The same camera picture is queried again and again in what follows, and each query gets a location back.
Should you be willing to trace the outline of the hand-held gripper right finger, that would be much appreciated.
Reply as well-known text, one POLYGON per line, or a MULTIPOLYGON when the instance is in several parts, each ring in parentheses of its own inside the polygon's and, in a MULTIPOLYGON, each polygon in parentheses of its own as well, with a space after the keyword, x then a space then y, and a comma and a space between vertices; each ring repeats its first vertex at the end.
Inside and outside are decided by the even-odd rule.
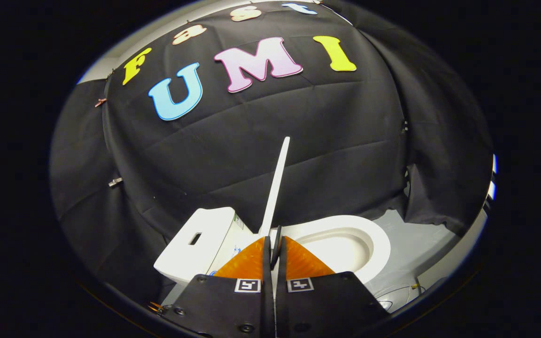
POLYGON ((356 338, 387 319, 388 312, 353 272, 329 273, 296 240, 283 236, 281 242, 277 337, 356 338))

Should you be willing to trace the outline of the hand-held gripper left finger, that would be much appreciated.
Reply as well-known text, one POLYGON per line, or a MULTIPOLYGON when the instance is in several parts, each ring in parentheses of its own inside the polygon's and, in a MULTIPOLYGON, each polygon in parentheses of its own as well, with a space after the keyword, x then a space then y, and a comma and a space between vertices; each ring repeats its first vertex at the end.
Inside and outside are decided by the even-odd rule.
POLYGON ((193 337, 274 338, 271 240, 266 236, 255 243, 261 247, 254 257, 260 278, 196 275, 174 303, 164 306, 163 319, 193 337))

